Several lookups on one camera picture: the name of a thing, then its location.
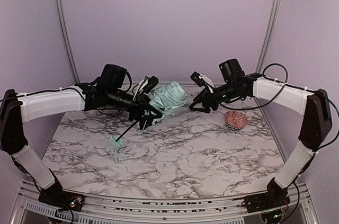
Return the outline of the mint green folding umbrella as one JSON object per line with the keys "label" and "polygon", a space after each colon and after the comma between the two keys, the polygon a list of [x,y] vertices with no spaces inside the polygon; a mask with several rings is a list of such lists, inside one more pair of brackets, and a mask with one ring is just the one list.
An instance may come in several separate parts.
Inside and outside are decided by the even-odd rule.
{"label": "mint green folding umbrella", "polygon": [[179,108],[187,103],[187,100],[187,92],[177,81],[173,81],[170,84],[162,85],[155,90],[152,90],[150,104],[161,113],[162,117],[153,118],[151,121],[145,122],[134,121],[121,135],[110,136],[108,143],[112,147],[113,153],[111,154],[111,157],[114,158],[115,162],[118,163],[120,161],[119,150],[123,147],[122,137],[131,128],[133,128],[137,123],[140,123],[140,130],[143,131],[147,127],[155,125],[170,116],[173,116]]}

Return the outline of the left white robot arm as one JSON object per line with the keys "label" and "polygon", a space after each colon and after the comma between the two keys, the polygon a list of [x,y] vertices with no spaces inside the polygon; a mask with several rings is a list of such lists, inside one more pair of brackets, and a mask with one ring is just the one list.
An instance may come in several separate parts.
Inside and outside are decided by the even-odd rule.
{"label": "left white robot arm", "polygon": [[1,150],[39,186],[40,202],[64,210],[81,211],[84,196],[63,189],[56,175],[29,146],[23,124],[66,112],[114,109],[129,112],[129,120],[139,123],[143,129],[162,117],[147,96],[158,84],[158,78],[145,77],[131,95],[121,88],[126,77],[130,74],[125,68],[107,64],[91,83],[33,93],[19,94],[13,89],[5,92],[1,100]]}

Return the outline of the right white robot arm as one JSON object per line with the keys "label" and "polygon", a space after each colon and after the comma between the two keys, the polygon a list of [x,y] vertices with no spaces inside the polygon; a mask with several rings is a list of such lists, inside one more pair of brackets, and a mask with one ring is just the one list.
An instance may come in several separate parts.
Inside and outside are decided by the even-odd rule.
{"label": "right white robot arm", "polygon": [[292,116],[300,116],[297,142],[280,171],[269,181],[265,192],[246,196],[242,202],[249,213],[288,206],[289,187],[307,170],[318,151],[327,146],[324,140],[333,126],[331,110],[337,107],[324,89],[289,84],[288,74],[284,80],[269,77],[264,71],[246,74],[237,59],[220,63],[219,69],[224,79],[221,86],[203,73],[191,74],[190,78],[203,88],[193,99],[191,111],[210,113],[219,107],[231,111],[230,103],[250,97],[261,101],[259,109],[278,105]]}

